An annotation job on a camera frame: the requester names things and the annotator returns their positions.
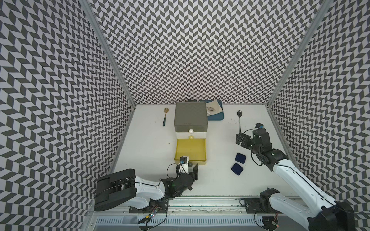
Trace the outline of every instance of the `yellow tray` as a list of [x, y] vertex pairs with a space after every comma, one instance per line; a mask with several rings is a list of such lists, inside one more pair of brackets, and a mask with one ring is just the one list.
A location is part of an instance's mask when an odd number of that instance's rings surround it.
[[205, 165], [206, 139], [177, 139], [175, 162], [180, 163], [180, 157], [188, 156], [193, 165]]

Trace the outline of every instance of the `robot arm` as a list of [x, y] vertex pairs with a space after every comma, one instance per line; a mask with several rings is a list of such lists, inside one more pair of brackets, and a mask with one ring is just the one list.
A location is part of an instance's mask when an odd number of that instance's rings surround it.
[[301, 173], [282, 151], [273, 149], [265, 129], [254, 130], [253, 137], [239, 133], [236, 143], [250, 149], [270, 171], [288, 183], [308, 206], [286, 198], [274, 188], [268, 188], [260, 193], [260, 208], [263, 211], [269, 212], [272, 208], [280, 211], [309, 231], [354, 231], [351, 206], [346, 202], [337, 203]]
[[95, 211], [104, 211], [120, 204], [138, 210], [152, 210], [160, 202], [181, 196], [186, 189], [198, 180], [198, 164], [189, 172], [188, 156], [180, 158], [176, 166], [176, 178], [160, 181], [144, 180], [135, 175], [134, 169], [126, 169], [101, 177], [97, 181]]

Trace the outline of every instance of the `blue coaster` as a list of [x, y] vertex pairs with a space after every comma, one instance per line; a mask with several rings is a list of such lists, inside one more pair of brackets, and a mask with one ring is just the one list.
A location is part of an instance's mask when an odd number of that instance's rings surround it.
[[246, 156], [243, 154], [238, 153], [235, 157], [235, 160], [244, 164], [245, 163]]
[[242, 171], [244, 170], [242, 166], [238, 165], [237, 163], [235, 163], [231, 170], [236, 174], [236, 175], [240, 175], [242, 173]]

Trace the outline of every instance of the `golden spoon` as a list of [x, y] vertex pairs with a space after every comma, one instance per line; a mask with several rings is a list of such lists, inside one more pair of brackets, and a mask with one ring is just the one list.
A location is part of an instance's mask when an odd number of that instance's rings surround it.
[[164, 114], [164, 120], [163, 120], [163, 127], [164, 127], [164, 125], [166, 124], [166, 115], [167, 115], [167, 112], [168, 112], [169, 110], [168, 110], [168, 108], [165, 108], [163, 111], [164, 111], [164, 113], [165, 113], [165, 114]]

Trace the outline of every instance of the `black and white patterned wall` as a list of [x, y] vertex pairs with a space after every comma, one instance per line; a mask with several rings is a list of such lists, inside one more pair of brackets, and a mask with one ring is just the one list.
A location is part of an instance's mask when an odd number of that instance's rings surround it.
[[369, 12], [334, 1], [273, 105], [300, 168], [356, 212], [370, 210]]
[[0, 230], [78, 228], [131, 107], [77, 0], [0, 8]]
[[90, 0], [136, 103], [267, 102], [322, 0]]

